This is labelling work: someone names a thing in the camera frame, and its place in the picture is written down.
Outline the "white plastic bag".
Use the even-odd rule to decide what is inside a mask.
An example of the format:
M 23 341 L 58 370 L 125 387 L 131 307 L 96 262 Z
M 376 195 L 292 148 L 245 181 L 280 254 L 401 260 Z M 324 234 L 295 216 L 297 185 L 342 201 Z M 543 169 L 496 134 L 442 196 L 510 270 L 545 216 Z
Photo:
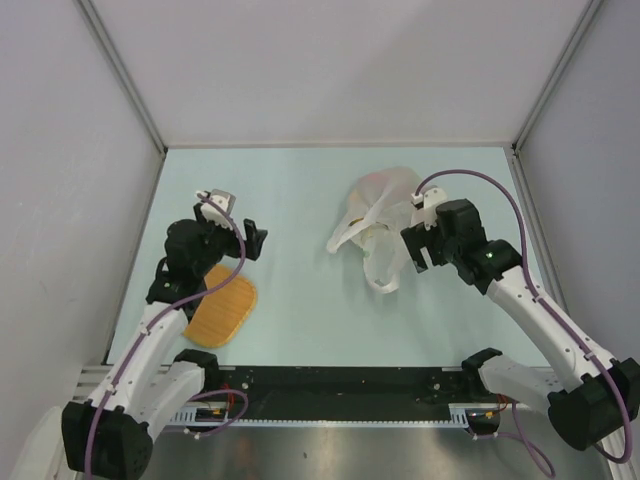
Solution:
M 346 213 L 327 241 L 335 254 L 347 243 L 363 254 L 363 272 L 369 287 L 379 294 L 396 291 L 400 273 L 409 261 L 401 231 L 410 226 L 411 195 L 419 176 L 409 167 L 392 167 L 358 179 L 346 200 Z

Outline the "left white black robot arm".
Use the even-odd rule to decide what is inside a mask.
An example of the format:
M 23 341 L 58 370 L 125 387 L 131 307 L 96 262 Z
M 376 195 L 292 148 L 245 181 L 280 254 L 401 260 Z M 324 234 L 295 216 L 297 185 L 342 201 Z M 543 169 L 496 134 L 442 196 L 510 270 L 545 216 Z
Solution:
M 194 317 L 208 289 L 206 275 L 223 258 L 257 260 L 267 231 L 243 222 L 245 238 L 206 219 L 183 219 L 167 229 L 165 255 L 146 297 L 143 316 L 125 353 L 82 402 L 61 415 L 68 467 L 86 476 L 139 479 L 154 444 L 192 397 L 214 397 L 222 384 L 215 355 L 185 349 L 168 372 L 158 370 Z

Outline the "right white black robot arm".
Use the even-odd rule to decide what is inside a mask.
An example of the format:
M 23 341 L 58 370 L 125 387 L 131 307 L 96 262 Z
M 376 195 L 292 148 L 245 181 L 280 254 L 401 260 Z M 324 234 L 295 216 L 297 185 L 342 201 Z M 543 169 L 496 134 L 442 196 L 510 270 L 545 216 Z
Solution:
M 486 236 L 467 199 L 412 198 L 411 225 L 401 232 L 415 268 L 453 266 L 468 285 L 506 312 L 553 371 L 544 377 L 501 351 L 487 348 L 467 360 L 463 393 L 484 401 L 507 395 L 547 416 L 570 447 L 584 451 L 639 413 L 639 365 L 620 361 L 588 338 L 531 277 L 523 256 L 506 240 Z

